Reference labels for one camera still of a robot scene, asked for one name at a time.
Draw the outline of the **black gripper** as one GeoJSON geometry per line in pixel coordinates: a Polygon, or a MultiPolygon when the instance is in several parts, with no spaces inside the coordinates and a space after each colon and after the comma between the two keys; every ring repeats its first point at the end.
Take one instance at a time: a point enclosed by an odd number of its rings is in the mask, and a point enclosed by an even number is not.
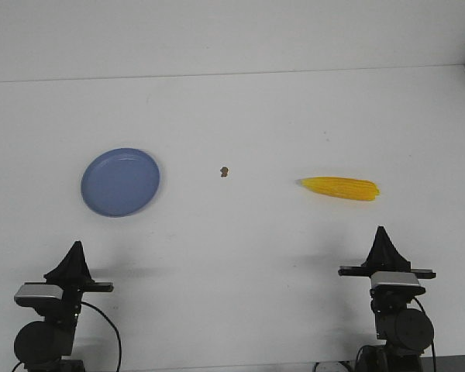
{"type": "Polygon", "coordinates": [[[64,289],[62,301],[69,306],[80,306],[85,293],[110,293],[114,290],[112,282],[96,282],[92,279],[80,240],[74,242],[62,261],[44,274],[43,278],[47,284],[64,289]]]}
{"type": "Polygon", "coordinates": [[[370,295],[372,298],[384,297],[386,295],[413,298],[425,293],[425,288],[419,281],[421,279],[435,279],[436,272],[430,269],[410,269],[411,262],[398,252],[385,228],[378,226],[370,252],[366,260],[361,264],[361,267],[340,266],[338,275],[341,277],[370,278],[370,295]],[[383,265],[387,270],[371,269],[381,264],[381,238],[383,265]]]}

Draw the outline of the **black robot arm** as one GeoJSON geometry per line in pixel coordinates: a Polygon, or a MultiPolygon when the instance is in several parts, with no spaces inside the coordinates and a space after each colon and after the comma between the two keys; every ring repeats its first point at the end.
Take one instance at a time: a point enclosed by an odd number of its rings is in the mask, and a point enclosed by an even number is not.
{"type": "Polygon", "coordinates": [[[83,360],[71,359],[78,316],[85,306],[102,316],[115,331],[116,370],[122,362],[122,340],[114,322],[98,307],[82,300],[85,293],[109,293],[113,283],[92,279],[82,242],[76,241],[44,282],[26,282],[14,295],[15,303],[32,308],[41,320],[23,326],[15,337],[14,354],[27,371],[84,371],[83,360]]]}
{"type": "Polygon", "coordinates": [[[381,345],[365,345],[356,353],[355,371],[422,371],[421,355],[433,346],[434,328],[422,305],[410,308],[425,294],[421,279],[436,278],[431,269],[414,269],[379,226],[366,260],[341,266],[342,277],[370,279],[370,309],[381,345]]]}

